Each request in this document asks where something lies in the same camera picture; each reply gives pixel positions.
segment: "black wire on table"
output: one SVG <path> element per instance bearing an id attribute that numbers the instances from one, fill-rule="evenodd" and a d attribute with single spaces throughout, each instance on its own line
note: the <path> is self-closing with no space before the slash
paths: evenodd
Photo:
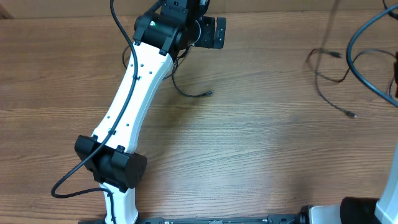
<path id="1" fill-rule="evenodd" d="M 384 5 L 384 9 L 388 9 L 388 6 L 386 4 L 386 0 L 382 0 L 383 1 L 383 5 Z M 388 13 L 391 17 L 393 17 L 394 19 L 398 19 L 398 14 L 394 13 L 394 12 L 389 12 Z"/>
<path id="2" fill-rule="evenodd" d="M 126 54 L 126 51 L 127 51 L 127 49 L 129 49 L 130 48 L 130 45 L 127 45 L 127 47 L 123 50 L 123 54 L 122 54 L 122 62 L 123 62 L 123 65 L 124 65 L 124 68 L 125 69 L 127 69 L 127 65 L 126 65 L 126 63 L 125 63 L 125 61 L 124 61 L 124 55 Z"/>
<path id="3" fill-rule="evenodd" d="M 166 79 L 170 78 L 171 76 L 173 76 L 173 74 L 177 71 L 178 66 L 180 65 L 180 59 L 185 58 L 188 55 L 189 51 L 190 51 L 190 46 L 188 46 L 185 49 L 185 51 L 180 56 L 177 57 L 177 59 L 175 60 L 175 62 L 173 64 L 172 73 L 170 75 L 167 75 L 166 77 L 164 77 L 163 80 L 166 80 Z"/>
<path id="4" fill-rule="evenodd" d="M 365 23 L 365 25 L 363 25 L 361 28 L 359 28 L 359 30 L 354 34 L 354 36 L 351 38 L 348 46 L 347 46 L 347 51 L 346 51 L 346 60 L 347 60 L 347 64 L 349 66 L 349 69 L 351 69 L 352 73 L 355 75 L 355 77 L 366 87 L 368 87 L 370 90 L 372 90 L 375 94 L 379 95 L 381 98 L 385 99 L 387 102 L 389 102 L 390 104 L 394 105 L 395 107 L 398 107 L 398 101 L 396 101 L 395 99 L 391 98 L 390 96 L 386 95 L 383 91 L 379 90 L 378 88 L 376 88 L 372 83 L 370 83 L 369 81 L 367 81 L 362 74 L 360 74 L 360 72 L 356 69 L 356 67 L 354 66 L 354 62 L 351 58 L 351 54 L 353 51 L 353 46 L 356 42 L 356 40 L 358 39 L 358 37 L 369 27 L 371 26 L 373 23 L 375 23 L 376 21 L 378 21 L 380 18 L 382 18 L 383 16 L 387 15 L 389 12 L 398 9 L 398 4 L 395 4 L 393 6 L 391 6 L 390 8 L 388 8 L 387 10 L 383 11 L 382 13 L 378 14 L 377 16 L 373 17 L 370 21 L 368 21 L 367 23 Z"/>
<path id="5" fill-rule="evenodd" d="M 357 54 L 357 56 L 355 56 L 353 62 L 355 62 L 361 55 L 366 54 L 366 53 L 369 53 L 369 52 L 380 52 L 380 53 L 384 53 L 384 54 L 391 55 L 391 56 L 394 57 L 394 58 L 396 57 L 393 53 L 390 53 L 390 52 L 385 51 L 385 50 L 380 50 L 380 49 L 366 49 L 366 50 L 363 50 L 362 52 L 360 52 L 359 54 Z M 328 50 L 323 50 L 323 49 L 313 49 L 313 50 L 309 53 L 309 55 L 308 55 L 308 57 L 307 57 L 307 59 L 306 59 L 306 62 L 308 63 L 308 66 L 310 67 L 310 69 L 311 69 L 312 71 L 314 71 L 314 70 L 313 70 L 313 67 L 312 67 L 312 64 L 311 64 L 311 61 L 310 61 L 310 57 L 311 57 L 314 53 L 329 54 L 329 55 L 332 55 L 332 56 L 334 56 L 334 57 L 336 57 L 336 58 L 341 58 L 341 54 L 340 54 L 340 53 L 337 53 L 337 52 L 330 52 L 330 51 L 328 51 Z M 323 95 L 322 91 L 321 91 L 320 88 L 319 88 L 318 76 L 320 76 L 320 77 L 322 77 L 322 78 L 324 78 L 324 79 L 326 79 L 326 80 L 332 81 L 332 82 L 341 83 L 341 82 L 343 82 L 343 81 L 346 79 L 347 75 L 349 74 L 349 71 L 350 71 L 350 69 L 347 69 L 347 71 L 346 71 L 346 73 L 344 74 L 343 78 L 338 79 L 338 80 L 329 78 L 329 77 L 327 77 L 327 76 L 324 76 L 324 75 L 322 75 L 320 72 L 318 72 L 318 74 L 315 75 L 315 86 L 316 86 L 316 88 L 317 88 L 317 92 L 318 92 L 318 94 L 320 95 L 320 97 L 321 97 L 323 100 L 325 100 L 327 103 L 329 103 L 332 107 L 334 107 L 334 108 L 336 108 L 336 109 L 338 109 L 338 110 L 340 110 L 340 111 L 346 113 L 347 116 L 350 116 L 350 115 L 349 115 L 350 113 L 349 113 L 349 112 L 346 112 L 347 110 L 344 110 L 344 109 L 340 108 L 339 106 L 336 106 L 334 103 L 332 103 L 331 101 L 329 101 L 329 100 Z M 392 87 L 394 86 L 394 81 L 395 81 L 395 77 L 392 78 L 392 81 L 390 82 L 390 85 L 389 85 L 389 95 L 390 95 L 391 98 L 392 98 Z"/>
<path id="6" fill-rule="evenodd" d="M 131 88 L 129 91 L 129 94 L 127 95 L 126 101 L 123 104 L 123 107 L 118 115 L 118 117 L 116 118 L 114 124 L 112 125 L 112 128 L 109 130 L 108 135 L 105 137 L 104 141 L 98 146 L 97 149 L 95 149 L 93 151 L 93 153 L 91 153 L 84 161 L 81 161 L 77 166 L 75 166 L 71 171 L 69 171 L 65 176 L 63 176 L 51 189 L 51 195 L 55 198 L 70 198 L 70 197 L 74 197 L 74 196 L 78 196 L 78 195 L 82 195 L 82 194 L 87 194 L 90 192 L 97 192 L 97 191 L 103 191 L 108 193 L 108 197 L 110 198 L 111 201 L 111 216 L 112 216 L 112 221 L 114 224 L 116 224 L 116 217 L 114 214 L 114 201 L 113 201 L 113 193 L 112 191 L 110 191 L 109 189 L 105 189 L 105 188 L 94 188 L 94 189 L 88 189 L 88 190 L 82 190 L 79 192 L 75 192 L 75 193 L 71 193 L 71 194 L 66 194 L 66 195 L 60 195 L 60 194 L 56 194 L 55 191 L 58 189 L 58 187 L 64 183 L 72 174 L 74 174 L 79 168 L 81 168 L 84 164 L 86 164 L 90 159 L 92 159 L 98 152 L 100 152 L 100 150 L 105 146 L 105 144 L 108 142 L 108 140 L 111 138 L 111 136 L 113 135 L 116 127 L 118 126 L 124 112 L 126 111 L 126 108 L 131 100 L 131 96 L 132 93 L 134 92 L 134 88 L 136 86 L 136 82 L 137 82 L 137 74 L 138 74 L 138 59 L 137 59 L 137 54 L 136 51 L 134 49 L 133 43 L 131 42 L 129 36 L 127 35 L 126 31 L 124 30 L 123 26 L 120 24 L 115 12 L 114 12 L 114 7 L 113 7 L 113 2 L 114 0 L 110 0 L 110 9 L 111 9 L 111 14 L 113 16 L 113 19 L 116 23 L 116 25 L 119 27 L 121 33 L 123 34 L 124 38 L 126 39 L 126 41 L 129 44 L 129 47 L 132 49 L 132 56 L 134 58 L 134 74 L 132 77 L 132 84 L 131 84 Z"/>
<path id="7" fill-rule="evenodd" d="M 179 87 L 177 86 L 177 84 L 175 83 L 175 71 L 176 71 L 177 68 L 178 68 L 178 60 L 176 60 L 176 62 L 177 62 L 177 64 L 176 64 L 175 70 L 173 70 L 173 72 L 172 72 L 172 74 L 171 74 L 171 77 L 172 77 L 173 85 L 174 85 L 175 89 L 176 89 L 181 95 L 186 96 L 186 97 L 190 97 L 190 98 L 199 98 L 199 97 L 203 97 L 203 96 L 210 96 L 210 95 L 212 95 L 212 94 L 214 93 L 213 91 L 208 91 L 208 92 L 206 92 L 206 93 L 202 93 L 202 94 L 199 94 L 199 95 L 189 95 L 189 94 L 186 94 L 186 93 L 184 93 L 183 91 L 181 91 L 180 88 L 179 88 Z"/>
<path id="8" fill-rule="evenodd" d="M 332 9 L 330 11 L 330 14 L 329 14 L 328 24 L 326 25 L 326 32 L 325 32 L 325 35 L 323 37 L 323 40 L 322 40 L 322 43 L 321 43 L 321 47 L 318 49 L 321 53 L 324 52 L 326 43 L 328 42 L 328 39 L 329 39 L 329 36 L 330 36 L 330 32 L 331 32 L 331 28 L 333 27 L 333 23 L 335 21 L 335 17 L 336 17 L 336 13 L 337 13 L 337 9 L 338 9 L 339 5 L 340 5 L 340 0 L 335 0 L 335 2 L 333 3 L 333 7 L 332 7 Z M 339 55 L 333 55 L 331 53 L 328 53 L 328 54 L 330 54 L 330 55 L 332 55 L 334 57 L 340 57 Z M 317 89 L 318 94 L 320 95 L 320 97 L 322 97 L 323 100 L 325 100 L 327 103 L 329 103 L 332 107 L 340 110 L 341 112 L 343 112 L 345 115 L 349 116 L 350 118 L 356 118 L 356 114 L 354 114 L 353 112 L 348 111 L 346 109 L 340 108 L 339 106 L 337 106 L 334 103 L 330 102 L 322 94 L 322 92 L 320 91 L 319 85 L 318 85 L 318 76 L 326 78 L 325 76 L 323 76 L 322 74 L 319 74 L 319 72 L 318 72 L 320 64 L 321 64 L 321 60 L 322 60 L 322 55 L 323 54 L 318 54 L 317 65 L 315 66 L 315 69 L 313 69 L 313 72 L 315 74 L 315 87 Z M 334 81 L 334 82 L 342 82 L 345 79 L 345 77 L 342 80 L 332 80 L 332 79 L 329 79 L 329 78 L 326 78 L 326 79 Z"/>

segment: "white plastic housing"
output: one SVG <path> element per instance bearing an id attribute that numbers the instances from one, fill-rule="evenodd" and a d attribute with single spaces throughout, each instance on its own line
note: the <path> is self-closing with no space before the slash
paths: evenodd
<path id="1" fill-rule="evenodd" d="M 374 212 L 381 224 L 398 224 L 398 145 L 390 177 Z"/>
<path id="2" fill-rule="evenodd" d="M 106 143 L 113 149 L 116 149 L 117 146 L 123 146 L 126 149 L 124 152 L 131 154 L 136 151 L 139 131 L 155 92 L 162 83 L 163 77 L 173 65 L 171 56 L 159 54 L 159 49 L 156 47 L 142 43 L 140 46 L 135 45 L 134 48 L 138 59 L 139 80 L 136 83 L 129 105 L 116 128 L 115 135 Z M 104 141 L 123 107 L 130 91 L 134 66 L 136 65 L 134 65 L 131 54 L 126 74 L 112 105 L 102 122 L 94 130 L 93 135 L 98 136 L 98 142 Z"/>
<path id="3" fill-rule="evenodd" d="M 107 146 L 116 149 L 117 146 L 125 147 L 125 153 L 134 153 L 137 148 L 138 135 L 142 122 L 148 111 L 149 105 L 158 89 L 163 77 L 170 71 L 173 60 L 169 54 L 159 54 L 159 49 L 142 43 L 134 46 L 138 59 L 138 77 L 131 100 L 124 112 L 116 133 L 106 143 Z M 98 136 L 98 142 L 104 141 L 113 123 L 118 117 L 121 108 L 128 96 L 134 74 L 134 59 L 130 55 L 130 62 L 124 75 L 123 81 L 112 102 L 109 111 L 99 126 L 94 130 L 93 135 Z M 135 189 L 128 189 L 126 193 L 119 191 L 117 187 L 109 184 L 100 184 L 101 187 L 109 189 L 113 193 L 114 214 L 117 224 L 134 224 L 138 218 L 138 211 L 135 201 Z M 111 216 L 111 201 L 108 193 L 104 193 L 106 202 L 107 224 L 113 224 Z"/>
<path id="4" fill-rule="evenodd" d="M 310 224 L 341 224 L 340 204 L 312 207 L 308 216 Z"/>

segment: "cable connector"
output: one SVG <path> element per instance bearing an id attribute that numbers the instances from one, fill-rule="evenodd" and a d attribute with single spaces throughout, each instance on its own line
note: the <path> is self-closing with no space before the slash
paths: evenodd
<path id="1" fill-rule="evenodd" d="M 350 118 L 357 118 L 358 116 L 351 111 L 344 111 L 344 114 L 349 116 Z"/>
<path id="2" fill-rule="evenodd" d="M 210 96 L 210 95 L 213 95 L 213 94 L 214 94 L 214 91 L 211 90 L 211 91 L 208 91 L 207 93 L 205 93 L 205 96 Z"/>
<path id="3" fill-rule="evenodd" d="M 397 61 L 394 63 L 394 78 L 396 80 L 396 84 L 398 85 L 398 52 L 397 52 Z"/>
<path id="4" fill-rule="evenodd" d="M 327 52 L 327 53 L 335 58 L 343 58 L 343 54 L 341 54 L 339 52 Z"/>

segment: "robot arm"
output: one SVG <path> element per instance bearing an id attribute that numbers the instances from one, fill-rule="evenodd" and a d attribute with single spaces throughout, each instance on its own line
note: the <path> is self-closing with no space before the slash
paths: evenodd
<path id="1" fill-rule="evenodd" d="M 221 49 L 224 45 L 226 19 L 217 19 L 216 30 L 215 18 L 203 16 L 209 3 L 210 0 L 158 1 L 137 18 L 133 36 L 137 65 L 131 55 L 109 111 L 91 137 L 79 136 L 75 144 L 76 153 L 84 161 L 105 142 L 101 151 L 85 163 L 101 188 L 108 189 L 104 193 L 107 216 L 98 222 L 133 224 L 137 221 L 135 187 L 144 175 L 147 158 L 135 151 L 142 122 L 155 92 L 163 77 L 172 69 L 180 50 L 192 44 L 215 49 Z M 155 13 L 160 6 L 161 13 Z M 125 104 L 136 67 L 137 81 L 131 101 L 106 141 L 110 127 Z M 109 191 L 114 203 L 110 200 Z"/>
<path id="2" fill-rule="evenodd" d="M 156 47 L 142 43 L 140 46 L 135 46 L 134 48 L 137 54 L 138 65 L 134 65 L 133 56 L 131 55 L 129 66 L 113 103 L 93 133 L 93 136 L 98 137 L 98 142 L 102 142 L 108 135 L 108 128 L 114 123 L 129 92 L 134 73 L 133 68 L 134 66 L 140 66 L 132 100 L 120 120 L 114 135 L 106 143 L 108 147 L 113 149 L 119 148 L 126 154 L 134 154 L 136 151 L 139 131 L 149 105 L 163 77 L 165 77 L 165 74 L 167 74 L 173 65 L 171 56 L 169 54 L 166 56 L 160 55 L 159 49 Z M 114 200 L 114 208 L 112 208 L 108 194 L 104 193 L 107 213 L 105 223 L 112 223 L 112 209 L 114 210 L 117 223 L 135 223 L 138 218 L 138 211 L 135 206 L 135 189 L 127 189 L 126 192 L 121 192 L 119 188 L 106 182 L 100 184 L 100 186 L 112 191 Z"/>

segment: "wooden table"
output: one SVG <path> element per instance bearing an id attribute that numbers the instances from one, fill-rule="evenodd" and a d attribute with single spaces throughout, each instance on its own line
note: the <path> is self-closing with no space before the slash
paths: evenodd
<path id="1" fill-rule="evenodd" d="M 377 11 L 340 12 L 328 48 L 345 52 Z M 223 50 L 193 49 L 176 80 L 161 84 L 137 152 L 148 157 L 137 188 L 142 217 L 255 217 L 298 212 L 345 196 L 380 197 L 397 141 L 398 111 L 353 75 L 324 94 L 358 114 L 349 119 L 316 93 L 305 57 L 319 47 L 327 12 L 225 14 Z M 121 17 L 132 35 L 135 17 Z M 398 23 L 384 18 L 359 40 L 397 50 Z M 126 42 L 111 17 L 0 21 L 0 222 L 76 223 L 101 218 L 101 193 L 55 199 L 50 189 L 80 160 L 79 134 L 102 120 L 124 75 Z M 393 58 L 357 66 L 379 88 Z M 322 72 L 342 76 L 345 60 Z M 79 170 L 60 189 L 98 184 Z"/>

